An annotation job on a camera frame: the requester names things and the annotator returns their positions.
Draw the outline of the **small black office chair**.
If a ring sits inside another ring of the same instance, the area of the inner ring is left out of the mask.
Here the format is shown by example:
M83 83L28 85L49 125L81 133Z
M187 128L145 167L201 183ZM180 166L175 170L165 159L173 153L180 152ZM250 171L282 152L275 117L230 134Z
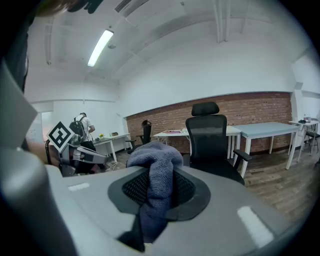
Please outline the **small black office chair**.
M310 155L313 154L314 147L316 147L316 152L319 152L319 143L318 138L320 138L320 133L318 132L318 128L320 125L320 110L315 118L311 119L315 123L310 126L310 128L307 128L306 136L308 137L308 146L309 146L309 152Z

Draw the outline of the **white desk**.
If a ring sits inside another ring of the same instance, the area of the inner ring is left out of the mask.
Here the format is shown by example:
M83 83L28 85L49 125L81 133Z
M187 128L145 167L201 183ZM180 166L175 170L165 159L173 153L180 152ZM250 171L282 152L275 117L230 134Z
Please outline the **white desk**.
M106 155L108 157L113 157L113 161L115 163L118 162L116 152L118 151L126 151L127 149L131 149L132 146L129 145L127 140L131 138L130 133L123 133L115 136L104 137L99 140L94 140L93 145L98 150L98 147L105 146L106 148ZM121 149L115 149L115 144L121 143Z

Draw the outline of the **long ceiling light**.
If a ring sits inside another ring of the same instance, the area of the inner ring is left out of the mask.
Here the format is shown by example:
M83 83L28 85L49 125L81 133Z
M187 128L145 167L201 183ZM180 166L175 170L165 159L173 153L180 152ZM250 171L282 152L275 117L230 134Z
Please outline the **long ceiling light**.
M90 58L88 60L87 66L94 67L98 58L100 57L102 51L104 50L105 46L108 44L110 39L113 37L114 32L111 30L106 29L102 35L100 36L99 40L97 41Z

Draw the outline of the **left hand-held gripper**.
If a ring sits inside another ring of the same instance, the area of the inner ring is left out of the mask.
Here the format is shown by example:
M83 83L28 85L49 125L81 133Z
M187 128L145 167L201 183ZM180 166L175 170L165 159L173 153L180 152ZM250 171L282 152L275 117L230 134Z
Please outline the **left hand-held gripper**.
M78 136L69 126L58 122L46 135L46 147L51 144L58 151L59 170L63 177L76 174L79 162L89 164L106 164L108 156L80 145Z

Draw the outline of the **ceiling air vent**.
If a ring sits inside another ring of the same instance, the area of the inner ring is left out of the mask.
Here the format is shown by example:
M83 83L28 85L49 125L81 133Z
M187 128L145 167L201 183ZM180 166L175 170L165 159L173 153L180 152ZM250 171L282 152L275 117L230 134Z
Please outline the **ceiling air vent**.
M122 12L130 3L132 0L122 0L115 8L114 10L117 13Z

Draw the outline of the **light blue table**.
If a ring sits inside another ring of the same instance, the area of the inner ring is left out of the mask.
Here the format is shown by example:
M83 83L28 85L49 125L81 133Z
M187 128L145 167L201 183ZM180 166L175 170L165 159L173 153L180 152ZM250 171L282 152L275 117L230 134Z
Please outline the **light blue table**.
M246 139L244 152L247 155L250 155L251 142L254 139L271 137L271 143L269 147L269 153L271 153L274 137L292 134L293 141L291 143L291 147L289 150L289 159L287 161L285 169L288 170L290 168L298 141L298 126L280 122L263 122L235 125L234 128L240 130L240 135Z

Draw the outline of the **black chair armrest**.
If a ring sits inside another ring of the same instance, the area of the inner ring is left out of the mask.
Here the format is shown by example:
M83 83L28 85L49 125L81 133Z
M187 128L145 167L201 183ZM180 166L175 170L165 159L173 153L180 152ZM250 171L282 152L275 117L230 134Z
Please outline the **black chair armrest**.
M246 152L244 151L241 151L240 149L234 149L233 152L238 156L240 157L242 160L248 162L252 159L252 157L247 154Z

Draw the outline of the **small white table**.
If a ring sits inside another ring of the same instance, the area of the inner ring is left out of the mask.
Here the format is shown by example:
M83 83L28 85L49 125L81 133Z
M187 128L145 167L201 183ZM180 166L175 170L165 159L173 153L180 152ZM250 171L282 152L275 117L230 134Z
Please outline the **small white table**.
M307 132L307 128L310 128L311 125L313 125L315 122L312 121L312 118L310 118L310 119L307 118L307 119L301 119L299 121L292 120L292 121L289 121L289 123L291 125L299 127L299 135L301 137L300 151L299 151L299 156L298 156L298 159L299 159L302 151L305 149L305 146L307 146L307 149L309 150L308 137L306 136L306 132Z

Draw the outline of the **blue cloth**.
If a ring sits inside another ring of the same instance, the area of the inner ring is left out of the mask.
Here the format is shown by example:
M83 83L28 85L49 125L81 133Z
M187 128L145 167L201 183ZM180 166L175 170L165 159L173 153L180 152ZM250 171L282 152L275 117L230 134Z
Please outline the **blue cloth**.
M153 243L167 226L166 212L172 206L174 167L183 165L177 149L152 141L136 148L126 167L140 166L149 169L146 202L140 207L139 217L143 242Z

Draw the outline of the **person's black top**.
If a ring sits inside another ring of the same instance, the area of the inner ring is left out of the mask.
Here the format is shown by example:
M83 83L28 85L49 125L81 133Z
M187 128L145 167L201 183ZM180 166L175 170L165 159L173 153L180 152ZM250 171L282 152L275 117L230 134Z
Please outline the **person's black top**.
M20 26L13 43L4 55L4 61L12 77L20 90L25 92L26 77L28 74L29 59L28 50L28 31L33 19L27 17Z

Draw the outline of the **black mesh office chair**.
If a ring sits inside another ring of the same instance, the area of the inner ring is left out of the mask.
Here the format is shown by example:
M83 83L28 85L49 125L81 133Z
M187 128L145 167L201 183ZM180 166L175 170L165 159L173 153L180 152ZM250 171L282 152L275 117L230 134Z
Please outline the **black mesh office chair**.
M242 185L244 179L238 172L240 162L248 161L237 156L235 164L228 160L228 140L226 136L227 118L219 114L219 106L213 102L196 103L191 115L185 121L192 153L185 156L186 165L209 174L236 181Z

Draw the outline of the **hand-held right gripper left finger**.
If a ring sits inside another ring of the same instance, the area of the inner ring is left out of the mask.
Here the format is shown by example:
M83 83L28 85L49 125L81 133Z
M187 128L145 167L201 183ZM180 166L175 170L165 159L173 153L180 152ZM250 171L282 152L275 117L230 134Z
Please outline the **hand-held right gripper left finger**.
M79 256L144 256L118 241L132 228L135 217L121 213L108 197L109 185L132 174L136 167L73 177L63 177L52 165L46 165L46 170L55 203Z

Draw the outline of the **black office chair with hanger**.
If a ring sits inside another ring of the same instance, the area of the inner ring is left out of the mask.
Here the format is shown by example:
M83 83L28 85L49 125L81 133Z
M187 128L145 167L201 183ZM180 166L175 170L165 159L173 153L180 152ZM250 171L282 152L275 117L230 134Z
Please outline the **black office chair with hanger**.
M137 137L140 138L141 144L136 145L136 139L129 139L126 140L126 143L130 143L132 148L127 151L127 153L130 155L136 148L148 144L151 141L151 130L152 130L152 123L148 121L147 119L144 120L141 123L141 127L143 129L142 135L137 135Z

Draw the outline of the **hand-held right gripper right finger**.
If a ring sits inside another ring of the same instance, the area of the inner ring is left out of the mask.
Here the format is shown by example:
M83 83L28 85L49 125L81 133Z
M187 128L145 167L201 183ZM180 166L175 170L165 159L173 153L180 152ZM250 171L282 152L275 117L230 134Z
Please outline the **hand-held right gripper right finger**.
M297 234L293 224L243 185L190 167L205 182L207 207L188 221L170 222L149 256L279 256Z

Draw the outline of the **person's left forearm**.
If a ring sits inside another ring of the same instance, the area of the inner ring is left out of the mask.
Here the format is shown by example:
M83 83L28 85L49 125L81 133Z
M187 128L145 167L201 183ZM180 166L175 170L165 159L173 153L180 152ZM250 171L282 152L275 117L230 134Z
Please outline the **person's left forearm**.
M49 144L46 146L43 142L39 143L28 139L26 140L26 144L29 152L37 156L43 164L59 167L59 153L53 145Z

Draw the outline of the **white ceiling pipes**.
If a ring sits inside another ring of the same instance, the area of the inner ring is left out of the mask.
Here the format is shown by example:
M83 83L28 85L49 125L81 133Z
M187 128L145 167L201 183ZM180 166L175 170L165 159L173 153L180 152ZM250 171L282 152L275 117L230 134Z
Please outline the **white ceiling pipes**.
M216 24L217 43L227 42L230 34L231 0L211 0ZM225 17L223 18L223 4L225 5Z

